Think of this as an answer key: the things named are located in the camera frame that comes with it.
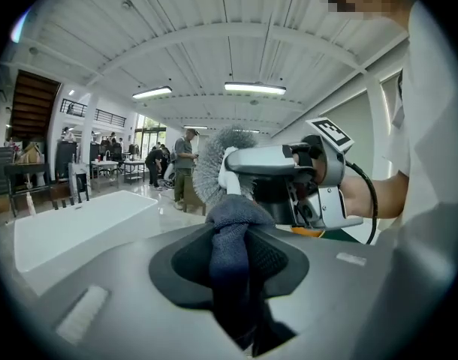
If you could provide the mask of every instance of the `gray bristle brush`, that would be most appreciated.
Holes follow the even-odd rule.
[[[243,132],[240,124],[233,124],[221,129],[209,138],[203,151],[197,159],[197,166],[192,178],[194,190],[206,204],[215,205],[222,200],[226,190],[218,183],[225,150],[229,147],[238,149],[252,148],[258,143],[252,132]],[[254,178],[240,176],[239,183],[243,196],[252,195]]]

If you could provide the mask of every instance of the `ceiling beam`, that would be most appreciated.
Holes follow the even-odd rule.
[[[38,0],[34,7],[29,11],[29,15],[34,17],[31,25],[28,25],[28,29],[23,32],[23,35],[38,40],[41,36],[42,28],[46,25],[47,19],[49,18],[53,6],[57,0]],[[24,62],[28,65],[32,63],[33,55],[29,52],[28,49],[22,49],[21,52],[24,52],[25,55],[20,59],[21,62]]]
[[[332,57],[350,67],[357,69],[358,72],[365,73],[365,70],[358,64],[356,55],[330,43],[329,41],[317,37],[313,34],[297,31],[295,29],[272,26],[272,38],[278,41],[284,41],[299,47],[309,48],[315,53],[323,53]],[[89,82],[88,86],[99,81],[102,76],[109,74],[111,71],[125,65],[130,60],[139,58],[147,53],[161,50],[174,44],[180,44],[187,41],[195,41],[201,38],[226,38],[228,36],[241,36],[245,38],[265,38],[267,35],[267,25],[251,22],[220,22],[209,25],[199,25],[190,28],[184,28],[179,31],[163,34],[154,37],[142,44],[131,48],[123,54],[115,57],[99,69],[99,75],[95,75]]]
[[[401,33],[400,35],[396,36],[390,43],[388,43],[386,46],[382,47],[379,52],[377,52],[373,57],[369,58],[362,64],[362,68],[366,71],[366,69],[377,62],[381,57],[386,55],[388,52],[390,52],[392,49],[396,48],[399,44],[401,44],[404,40],[408,38],[407,32]],[[289,127],[291,124],[293,124],[295,121],[303,117],[305,114],[307,114],[309,111],[313,110],[316,108],[323,100],[331,96],[334,92],[336,92],[338,89],[344,86],[344,84],[348,83],[351,81],[353,78],[355,78],[359,73],[354,70],[351,72],[347,77],[339,81],[338,84],[334,85],[331,89],[326,91],[323,95],[321,95],[317,100],[311,100],[311,103],[314,103],[314,105],[308,106],[302,113],[298,113],[297,115],[293,116],[290,118],[288,121],[286,121],[283,126],[271,134],[271,137],[274,137],[275,135],[279,134],[282,132],[284,129]]]
[[[67,55],[64,55],[63,53],[60,53],[59,51],[56,51],[55,49],[51,48],[50,46],[44,45],[44,44],[40,43],[39,41],[36,41],[36,40],[28,38],[28,37],[22,37],[20,39],[20,43],[26,44],[29,47],[35,47],[38,50],[46,53],[47,55],[55,57],[56,59],[60,60],[61,62],[65,62],[65,63],[70,64],[70,65],[76,65],[78,67],[81,67],[81,68],[85,69],[86,71],[89,71],[92,74],[95,74],[96,76],[99,75],[99,72],[97,72],[96,70],[94,70],[94,69],[92,69],[90,67],[87,67],[83,63],[81,63],[81,62],[79,62],[77,60],[74,60],[73,58],[71,58],[71,57],[69,57]]]
[[[256,104],[255,107],[276,107],[284,110],[292,110],[295,112],[301,113],[304,108],[302,104],[294,103],[292,101],[279,99],[279,98],[267,98],[267,97],[258,97],[258,96],[245,96],[245,95],[236,95],[236,94],[217,94],[217,95],[195,95],[195,96],[182,96],[182,97],[166,97],[159,99],[152,99],[145,102],[147,108],[161,108],[162,106],[191,106],[191,105],[202,105],[202,104],[212,104],[212,105],[223,105],[223,104],[247,104],[251,105],[249,102],[252,100],[257,100],[259,104]]]
[[[263,71],[264,71],[264,66],[267,63],[267,57],[268,57],[267,55],[269,53],[267,48],[269,47],[272,37],[273,37],[273,26],[274,26],[274,20],[276,19],[276,10],[278,9],[280,4],[281,4],[281,0],[276,0],[276,2],[273,5],[273,11],[271,12],[271,16],[269,18],[266,38],[264,39],[264,47],[262,49],[261,65],[259,66],[259,81],[266,81],[266,79],[263,78]]]
[[[213,127],[214,125],[231,125],[231,124],[241,124],[247,129],[264,129],[274,131],[279,128],[279,124],[272,121],[257,121],[257,120],[247,120],[241,118],[213,118],[213,117],[164,117],[163,120],[168,122],[170,120],[176,120],[184,123],[183,125],[206,125],[207,127]]]

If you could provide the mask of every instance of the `window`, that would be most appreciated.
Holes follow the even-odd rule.
[[[145,158],[157,142],[165,144],[166,126],[144,115],[137,115],[134,143],[139,145],[140,156]]]

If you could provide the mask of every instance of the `white pillar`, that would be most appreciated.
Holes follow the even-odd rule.
[[[390,120],[381,83],[370,73],[365,76],[369,104],[371,106],[372,132],[374,134],[374,158],[371,179],[390,177],[390,163],[384,157],[389,140]]]
[[[124,142],[124,149],[126,151],[128,150],[129,145],[134,142],[133,138],[134,138],[134,130],[136,129],[136,120],[137,120],[137,113],[135,111],[131,111],[128,114],[127,119],[125,120],[122,141]]]
[[[56,180],[56,152],[57,140],[60,139],[62,128],[64,127],[65,113],[61,112],[62,100],[69,98],[70,85],[62,84],[57,92],[56,99],[50,115],[49,128],[47,130],[47,158],[50,168],[50,179]]]
[[[83,163],[90,163],[90,151],[92,141],[92,126],[94,123],[95,110],[99,102],[99,95],[92,93],[87,103],[86,117],[84,118],[84,126],[82,136],[80,138],[80,158]]]

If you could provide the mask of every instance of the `table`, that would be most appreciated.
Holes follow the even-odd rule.
[[[119,163],[117,161],[91,161],[92,181],[97,184],[97,190],[99,192],[101,192],[101,169],[110,167],[114,167],[114,169],[110,169],[109,183],[115,181],[119,188]],[[97,172],[97,178],[94,177],[94,168]],[[112,178],[114,171],[116,171],[116,178]]]
[[[124,161],[123,164],[124,164],[124,182],[129,181],[132,185],[133,180],[139,180],[140,178],[142,178],[143,182],[146,180],[146,162],[145,161],[126,160]]]

